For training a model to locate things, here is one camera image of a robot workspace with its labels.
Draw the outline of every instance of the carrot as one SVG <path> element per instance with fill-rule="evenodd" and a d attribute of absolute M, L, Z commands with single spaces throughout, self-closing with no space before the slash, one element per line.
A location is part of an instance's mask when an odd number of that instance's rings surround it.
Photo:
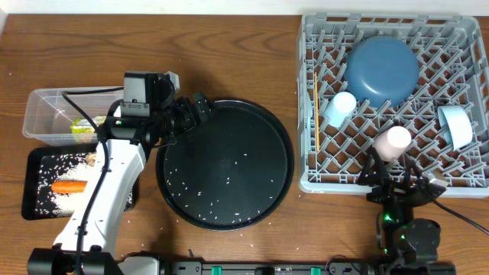
<path fill-rule="evenodd" d="M 56 193 L 82 193 L 85 186 L 85 181 L 63 180 L 53 183 L 51 189 Z"/>

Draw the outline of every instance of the wood grain surface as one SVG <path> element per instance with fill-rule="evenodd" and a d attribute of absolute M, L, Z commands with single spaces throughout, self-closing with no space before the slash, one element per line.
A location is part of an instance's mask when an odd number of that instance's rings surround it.
<path fill-rule="evenodd" d="M 489 45 L 489 19 L 479 20 Z M 45 146 L 22 135 L 32 90 L 120 86 L 125 70 L 171 70 L 180 75 L 183 94 L 204 91 L 209 98 L 264 106 L 282 121 L 295 148 L 299 24 L 299 16 L 8 16 L 0 49 L 0 273 L 26 273 L 32 249 L 49 248 L 67 222 L 21 217 L 27 156 Z M 160 194 L 155 153 L 141 174 L 138 204 L 123 216 L 119 259 L 140 250 L 177 259 L 191 249 L 207 261 L 325 263 L 335 254 L 381 253 L 375 241 L 379 205 L 363 196 L 302 193 L 297 175 L 280 207 L 255 226 L 216 232 L 190 225 Z M 488 199 L 440 201 L 489 227 Z M 419 207 L 415 215 L 442 226 L 440 260 L 452 261 L 459 274 L 489 273 L 487 236 L 435 205 Z"/>

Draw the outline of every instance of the black rectangular tray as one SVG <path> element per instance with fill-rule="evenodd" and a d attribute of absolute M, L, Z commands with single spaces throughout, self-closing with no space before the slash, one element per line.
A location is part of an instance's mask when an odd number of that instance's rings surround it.
<path fill-rule="evenodd" d="M 71 214 L 57 214 L 57 206 L 48 198 L 50 184 L 66 172 L 64 164 L 76 164 L 84 161 L 84 154 L 94 153 L 96 144 L 80 144 L 62 147 L 42 147 L 31 151 L 28 157 L 28 165 L 25 173 L 24 196 L 22 199 L 22 217 L 26 220 L 43 218 L 60 218 Z M 125 206 L 125 211 L 131 210 L 138 198 L 138 181 L 134 184 L 131 196 Z"/>

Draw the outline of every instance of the clear plastic container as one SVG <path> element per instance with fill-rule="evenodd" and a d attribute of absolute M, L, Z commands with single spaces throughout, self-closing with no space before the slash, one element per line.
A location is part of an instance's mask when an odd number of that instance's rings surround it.
<path fill-rule="evenodd" d="M 89 87 L 66 89 L 37 89 L 31 92 L 25 111 L 23 133 L 27 138 L 36 138 L 51 146 L 96 143 L 95 134 L 72 134 L 70 125 L 82 118 L 61 95 L 63 91 L 81 92 L 114 87 Z M 105 92 L 94 95 L 70 95 L 70 98 L 91 118 L 107 115 L 108 108 L 122 99 L 124 91 Z"/>

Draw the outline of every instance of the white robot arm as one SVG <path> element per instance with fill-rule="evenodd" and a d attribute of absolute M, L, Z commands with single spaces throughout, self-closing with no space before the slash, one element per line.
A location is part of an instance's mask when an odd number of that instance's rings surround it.
<path fill-rule="evenodd" d="M 175 100 L 180 86 L 178 81 L 178 76 L 172 72 L 125 74 L 124 98 L 111 107 L 111 110 L 119 107 L 121 115 L 115 117 L 109 112 L 104 124 L 97 129 L 101 142 L 97 147 L 96 172 L 90 175 L 82 203 L 57 236 L 53 248 L 34 249 L 28 261 L 29 274 L 52 274 L 58 269 L 61 273 L 73 272 L 76 268 L 86 275 L 159 273 L 157 257 L 130 257 L 117 265 L 114 260 L 115 242 L 125 203 L 151 149 L 173 144 L 175 136 L 196 125 L 189 99 L 181 97 Z M 66 93 L 63 96 L 70 102 Z M 204 104 L 204 100 L 199 100 L 196 108 L 202 108 Z M 104 142 L 108 165 L 105 163 Z M 104 168 L 107 172 L 90 203 Z M 77 250 L 80 240 L 81 249 Z"/>
<path fill-rule="evenodd" d="M 92 211 L 89 213 L 82 250 L 90 251 L 94 246 L 99 246 L 100 251 L 107 251 L 115 257 L 115 240 L 125 203 L 139 173 L 144 169 L 146 157 L 141 144 L 130 144 L 128 140 L 109 139 L 107 147 L 111 161 Z M 76 250 L 78 226 L 99 180 L 103 162 L 104 150 L 99 144 L 94 169 L 96 173 L 90 175 L 82 203 L 76 207 L 68 224 L 54 241 L 54 245 L 60 246 L 62 250 Z"/>

